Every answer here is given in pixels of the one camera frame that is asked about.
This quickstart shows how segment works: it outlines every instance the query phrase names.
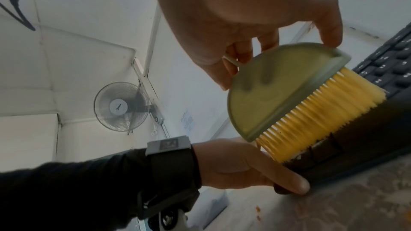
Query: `brush handle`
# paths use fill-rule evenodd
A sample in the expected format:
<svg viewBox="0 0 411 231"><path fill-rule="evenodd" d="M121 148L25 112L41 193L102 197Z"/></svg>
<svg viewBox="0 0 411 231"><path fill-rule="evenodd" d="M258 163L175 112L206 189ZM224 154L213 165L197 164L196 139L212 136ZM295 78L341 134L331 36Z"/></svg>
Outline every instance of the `brush handle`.
<svg viewBox="0 0 411 231"><path fill-rule="evenodd" d="M243 64L241 62L239 62L238 60L234 59L231 55L229 55L228 53L223 55L223 59L226 59L227 61L229 61L230 63L234 64L237 67L241 67Z"/></svg>

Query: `electric fan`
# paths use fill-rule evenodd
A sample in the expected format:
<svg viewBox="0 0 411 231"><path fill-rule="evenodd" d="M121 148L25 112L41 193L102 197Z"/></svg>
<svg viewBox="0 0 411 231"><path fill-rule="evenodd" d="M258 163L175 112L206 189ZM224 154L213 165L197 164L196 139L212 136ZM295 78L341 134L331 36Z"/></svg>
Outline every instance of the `electric fan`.
<svg viewBox="0 0 411 231"><path fill-rule="evenodd" d="M108 129L126 132L139 127L148 114L162 125L163 117L157 107L150 104L139 86L128 82L115 82L102 88L94 99L94 114Z"/></svg>

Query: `black keyboard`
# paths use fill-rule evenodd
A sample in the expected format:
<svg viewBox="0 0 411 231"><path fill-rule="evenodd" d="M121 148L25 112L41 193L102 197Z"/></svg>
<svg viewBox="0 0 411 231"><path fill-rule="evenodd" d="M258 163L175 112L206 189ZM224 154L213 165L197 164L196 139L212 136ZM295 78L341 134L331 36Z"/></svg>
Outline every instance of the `black keyboard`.
<svg viewBox="0 0 411 231"><path fill-rule="evenodd" d="M353 71L385 89L387 101L285 163L312 186L411 152L411 24Z"/></svg>

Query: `cleaning brush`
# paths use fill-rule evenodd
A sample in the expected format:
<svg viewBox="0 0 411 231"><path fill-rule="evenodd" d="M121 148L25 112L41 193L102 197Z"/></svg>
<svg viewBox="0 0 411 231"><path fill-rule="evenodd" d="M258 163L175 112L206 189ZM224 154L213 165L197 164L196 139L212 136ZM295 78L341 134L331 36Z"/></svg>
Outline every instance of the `cleaning brush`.
<svg viewBox="0 0 411 231"><path fill-rule="evenodd" d="M386 99L322 44L283 45L239 64L228 94L234 128L277 162L289 161Z"/></svg>

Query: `left hand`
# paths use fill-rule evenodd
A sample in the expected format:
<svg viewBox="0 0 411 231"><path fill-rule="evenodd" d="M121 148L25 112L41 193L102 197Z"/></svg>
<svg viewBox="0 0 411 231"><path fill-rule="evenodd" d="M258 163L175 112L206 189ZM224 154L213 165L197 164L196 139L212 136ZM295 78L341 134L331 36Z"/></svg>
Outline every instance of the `left hand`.
<svg viewBox="0 0 411 231"><path fill-rule="evenodd" d="M275 162L241 137L216 139L193 145L203 186L241 189L274 186L305 194L310 184L300 175Z"/></svg>

